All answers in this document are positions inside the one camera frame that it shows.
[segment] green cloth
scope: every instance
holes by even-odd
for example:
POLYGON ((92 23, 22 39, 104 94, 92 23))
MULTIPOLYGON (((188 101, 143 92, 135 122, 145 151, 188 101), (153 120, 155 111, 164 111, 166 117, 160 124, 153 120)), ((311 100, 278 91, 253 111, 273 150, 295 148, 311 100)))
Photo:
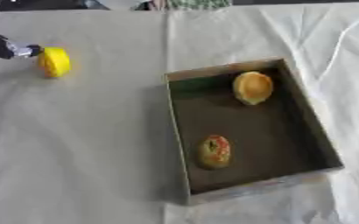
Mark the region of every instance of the green cloth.
POLYGON ((230 6, 230 0, 167 0, 169 10, 213 10, 230 6))

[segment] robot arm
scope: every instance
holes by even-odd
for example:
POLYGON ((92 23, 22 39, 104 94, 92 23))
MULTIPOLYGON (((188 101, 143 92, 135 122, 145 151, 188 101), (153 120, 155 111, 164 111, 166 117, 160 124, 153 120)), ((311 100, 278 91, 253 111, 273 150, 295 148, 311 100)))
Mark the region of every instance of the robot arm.
POLYGON ((0 58, 2 59, 9 60, 14 57, 30 58, 37 56, 41 52, 42 48, 39 45, 19 46, 0 35, 0 58))

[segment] cardboard box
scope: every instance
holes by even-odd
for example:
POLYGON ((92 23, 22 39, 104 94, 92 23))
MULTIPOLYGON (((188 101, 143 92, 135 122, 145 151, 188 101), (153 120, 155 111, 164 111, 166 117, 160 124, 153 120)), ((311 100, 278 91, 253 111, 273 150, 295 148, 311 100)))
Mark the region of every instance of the cardboard box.
POLYGON ((183 164, 187 203, 295 184, 309 175, 342 168, 332 144, 283 59, 268 59, 169 73, 172 120, 183 164), (234 78, 259 71, 274 83, 256 106, 232 93, 234 78), (196 151, 211 134, 231 145, 230 165, 205 170, 196 151))

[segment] yellow plastic cup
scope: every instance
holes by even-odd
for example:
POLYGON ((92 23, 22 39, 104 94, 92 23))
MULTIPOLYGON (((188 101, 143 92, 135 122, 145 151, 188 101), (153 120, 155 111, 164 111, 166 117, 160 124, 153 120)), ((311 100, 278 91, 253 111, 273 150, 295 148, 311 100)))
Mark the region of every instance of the yellow plastic cup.
POLYGON ((45 47, 38 56, 38 64, 45 69, 46 76, 50 78, 61 77, 71 70, 69 56, 60 47, 45 47))

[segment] white fabric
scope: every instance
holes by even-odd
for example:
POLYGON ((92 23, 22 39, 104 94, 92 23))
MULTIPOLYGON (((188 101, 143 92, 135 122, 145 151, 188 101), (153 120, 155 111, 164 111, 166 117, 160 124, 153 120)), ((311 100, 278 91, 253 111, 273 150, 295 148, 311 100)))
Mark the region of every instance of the white fabric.
POLYGON ((111 10, 129 10, 132 7, 148 1, 149 0, 98 0, 98 2, 104 4, 111 10))
POLYGON ((64 46, 74 63, 42 80, 32 60, 0 60, 0 223, 359 224, 359 3, 4 13, 0 33, 64 46), (180 173, 162 73, 272 56, 298 75, 345 170, 170 202, 180 173))

